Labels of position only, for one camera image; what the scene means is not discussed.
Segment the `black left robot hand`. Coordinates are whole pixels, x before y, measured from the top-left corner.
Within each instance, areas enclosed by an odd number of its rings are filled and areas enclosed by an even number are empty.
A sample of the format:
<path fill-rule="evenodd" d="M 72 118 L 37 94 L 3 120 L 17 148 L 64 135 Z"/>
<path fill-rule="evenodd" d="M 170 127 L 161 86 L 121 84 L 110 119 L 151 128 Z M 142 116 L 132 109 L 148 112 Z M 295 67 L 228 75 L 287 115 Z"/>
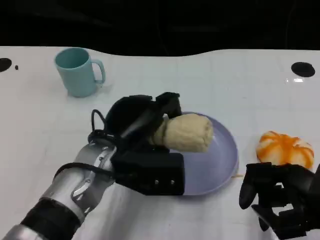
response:
<path fill-rule="evenodd" d="M 153 99 L 150 95 L 130 95 L 116 101 L 104 121 L 104 131 L 119 152 L 134 151 L 148 144 L 164 122 L 164 116 L 182 114 L 180 94 L 164 92 Z"/>

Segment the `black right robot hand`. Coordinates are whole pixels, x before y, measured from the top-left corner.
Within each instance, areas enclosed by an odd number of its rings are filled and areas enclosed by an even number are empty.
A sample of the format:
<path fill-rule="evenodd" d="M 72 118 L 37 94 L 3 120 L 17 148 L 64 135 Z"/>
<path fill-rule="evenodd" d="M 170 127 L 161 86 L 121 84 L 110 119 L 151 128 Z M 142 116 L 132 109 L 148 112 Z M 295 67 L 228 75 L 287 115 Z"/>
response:
<path fill-rule="evenodd" d="M 239 206 L 252 208 L 260 228 L 271 228 L 280 240 L 304 237 L 320 227 L 320 172 L 289 163 L 247 164 Z"/>

